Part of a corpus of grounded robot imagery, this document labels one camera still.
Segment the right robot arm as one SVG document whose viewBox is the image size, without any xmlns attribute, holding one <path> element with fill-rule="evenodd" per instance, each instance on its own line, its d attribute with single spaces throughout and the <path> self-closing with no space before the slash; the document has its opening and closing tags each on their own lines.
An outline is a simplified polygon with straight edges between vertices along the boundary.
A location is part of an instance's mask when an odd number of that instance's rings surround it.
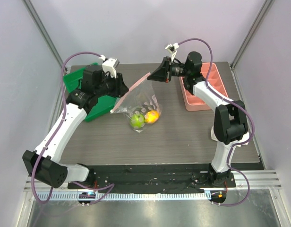
<svg viewBox="0 0 291 227">
<path fill-rule="evenodd" d="M 202 56 L 198 52 L 190 52 L 184 63 L 172 62 L 170 57 L 164 57 L 159 67 L 147 79 L 168 83 L 174 76 L 181 77 L 185 90 L 213 110 L 213 130 L 217 147 L 209 164 L 206 183 L 217 187 L 230 177 L 231 155 L 235 150 L 235 143 L 241 142 L 247 134 L 248 124 L 244 103 L 226 100 L 224 95 L 208 83 L 201 68 Z"/>
</svg>

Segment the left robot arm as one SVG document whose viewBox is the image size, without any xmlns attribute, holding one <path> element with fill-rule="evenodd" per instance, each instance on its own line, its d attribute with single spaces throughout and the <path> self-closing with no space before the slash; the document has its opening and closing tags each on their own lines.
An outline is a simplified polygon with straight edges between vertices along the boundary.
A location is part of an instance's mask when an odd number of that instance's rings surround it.
<svg viewBox="0 0 291 227">
<path fill-rule="evenodd" d="M 120 98 L 127 92 L 128 87 L 115 66 L 103 63 L 85 67 L 79 84 L 69 93 L 66 107 L 48 135 L 34 151 L 24 152 L 22 159 L 29 176 L 53 188 L 72 181 L 78 181 L 86 189 L 91 188 L 95 183 L 92 171 L 83 164 L 61 164 L 62 153 L 101 97 Z"/>
</svg>

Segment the clear zip top bag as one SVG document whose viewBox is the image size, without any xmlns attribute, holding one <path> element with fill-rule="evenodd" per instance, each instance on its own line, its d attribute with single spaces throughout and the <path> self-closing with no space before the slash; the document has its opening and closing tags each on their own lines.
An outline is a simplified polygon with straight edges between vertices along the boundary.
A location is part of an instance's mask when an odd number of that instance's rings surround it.
<svg viewBox="0 0 291 227">
<path fill-rule="evenodd" d="M 133 114 L 137 113 L 144 116 L 147 112 L 151 110 L 156 110 L 160 116 L 162 114 L 162 106 L 157 101 L 152 86 L 152 81 L 147 79 L 149 75 L 150 73 L 147 73 L 137 82 L 135 82 L 123 97 L 117 99 L 114 107 L 110 110 L 111 114 L 123 114 L 126 117 L 131 129 L 138 133 L 146 130 L 154 123 L 148 124 L 145 122 L 143 128 L 134 129 L 130 125 L 130 120 Z"/>
</svg>

